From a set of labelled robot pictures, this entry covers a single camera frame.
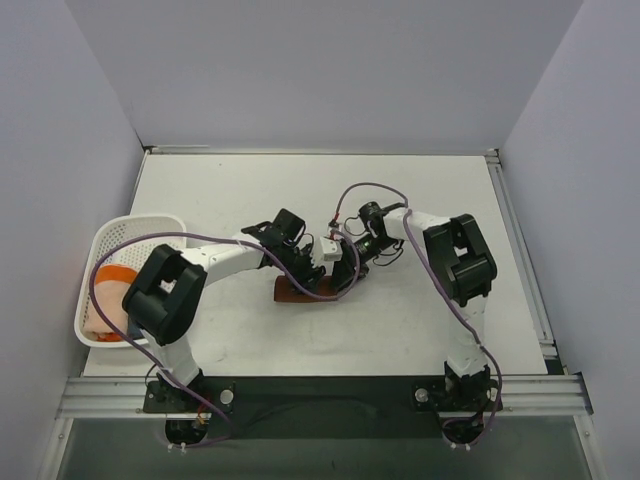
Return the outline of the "brown towel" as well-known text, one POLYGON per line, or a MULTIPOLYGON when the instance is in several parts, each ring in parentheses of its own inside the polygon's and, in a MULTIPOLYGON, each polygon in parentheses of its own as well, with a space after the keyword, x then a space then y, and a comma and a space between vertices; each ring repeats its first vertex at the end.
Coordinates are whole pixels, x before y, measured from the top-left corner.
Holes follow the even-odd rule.
MULTIPOLYGON (((317 284, 315 295, 330 297, 336 294, 336 290, 330 285, 330 277, 324 276, 317 284)), ((301 293, 290 280, 284 276, 278 276, 274 283, 273 300, 277 303, 317 303, 319 299, 301 293)))

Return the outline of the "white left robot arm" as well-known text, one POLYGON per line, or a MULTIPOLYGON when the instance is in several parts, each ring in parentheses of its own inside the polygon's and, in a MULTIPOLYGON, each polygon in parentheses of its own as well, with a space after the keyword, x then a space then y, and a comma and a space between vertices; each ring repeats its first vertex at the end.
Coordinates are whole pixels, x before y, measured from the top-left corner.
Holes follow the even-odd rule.
POLYGON ((326 268, 312 260, 310 246, 299 247, 304 220, 282 209, 272 221, 248 226, 229 243, 213 243, 176 250, 154 248, 124 295, 122 307, 149 342, 169 385, 166 399, 177 410, 195 409, 202 375, 187 339, 203 290, 237 273, 284 266, 295 280, 313 293, 326 268))

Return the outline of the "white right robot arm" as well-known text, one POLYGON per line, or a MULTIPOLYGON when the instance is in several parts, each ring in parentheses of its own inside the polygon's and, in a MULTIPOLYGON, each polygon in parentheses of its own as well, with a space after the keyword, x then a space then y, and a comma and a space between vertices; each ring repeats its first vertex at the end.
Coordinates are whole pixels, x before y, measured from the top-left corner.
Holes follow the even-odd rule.
POLYGON ((449 339, 443 396, 452 408, 463 410, 479 398, 475 380, 490 375, 483 342, 484 315, 497 265, 485 238, 470 214, 439 217, 412 212, 400 203, 362 206, 358 218, 365 234, 350 247, 341 242, 342 257, 333 265, 330 285, 339 292, 368 273, 368 264, 383 251, 409 243, 427 268, 449 314, 449 339))

